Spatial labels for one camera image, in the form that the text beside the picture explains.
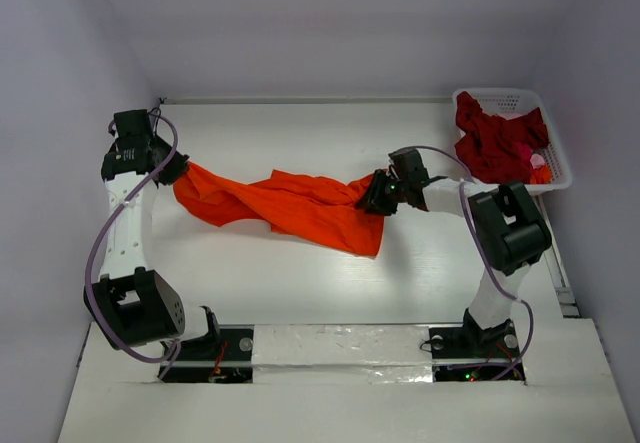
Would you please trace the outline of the orange t shirt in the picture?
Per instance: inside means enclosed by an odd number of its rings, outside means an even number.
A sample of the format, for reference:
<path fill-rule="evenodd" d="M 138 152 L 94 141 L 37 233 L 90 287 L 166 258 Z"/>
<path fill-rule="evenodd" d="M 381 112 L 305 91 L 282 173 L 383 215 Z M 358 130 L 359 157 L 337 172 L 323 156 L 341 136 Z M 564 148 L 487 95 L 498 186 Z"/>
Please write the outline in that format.
<path fill-rule="evenodd" d="M 259 220 L 274 233 L 374 258 L 380 251 L 384 218 L 356 208 L 372 180 L 369 174 L 343 183 L 273 170 L 269 178 L 245 184 L 192 163 L 173 184 L 173 192 L 188 213 L 216 227 Z"/>

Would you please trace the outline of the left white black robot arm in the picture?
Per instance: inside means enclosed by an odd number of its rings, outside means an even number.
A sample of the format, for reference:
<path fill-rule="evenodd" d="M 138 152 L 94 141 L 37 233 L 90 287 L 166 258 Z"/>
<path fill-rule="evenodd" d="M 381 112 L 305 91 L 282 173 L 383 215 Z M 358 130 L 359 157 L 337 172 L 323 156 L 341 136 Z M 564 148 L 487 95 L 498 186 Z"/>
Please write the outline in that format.
<path fill-rule="evenodd" d="M 185 308 L 178 293 L 152 264 L 153 208 L 158 190 L 186 174 L 188 156 L 178 141 L 157 131 L 160 109 L 114 115 L 114 141 L 104 155 L 101 179 L 109 217 L 91 247 L 85 267 L 84 303 L 112 348 L 145 363 L 139 347 L 160 343 L 161 361 L 194 352 L 215 355 L 222 335 L 207 306 Z"/>

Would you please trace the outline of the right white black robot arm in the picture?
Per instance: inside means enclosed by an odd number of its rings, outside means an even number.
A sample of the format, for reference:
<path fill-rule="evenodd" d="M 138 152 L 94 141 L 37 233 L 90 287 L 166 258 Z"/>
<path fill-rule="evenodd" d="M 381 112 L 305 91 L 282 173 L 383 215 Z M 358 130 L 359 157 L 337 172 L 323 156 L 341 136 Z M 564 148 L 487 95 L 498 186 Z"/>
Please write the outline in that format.
<path fill-rule="evenodd" d="M 401 148 L 389 159 L 356 207 L 388 217 L 405 203 L 465 220 L 483 263 L 479 288 L 459 325 L 430 330 L 426 349 L 440 360 L 487 359 L 514 336 L 512 307 L 521 300 L 524 277 L 550 248 L 551 232 L 521 182 L 487 185 L 432 176 L 417 147 Z"/>

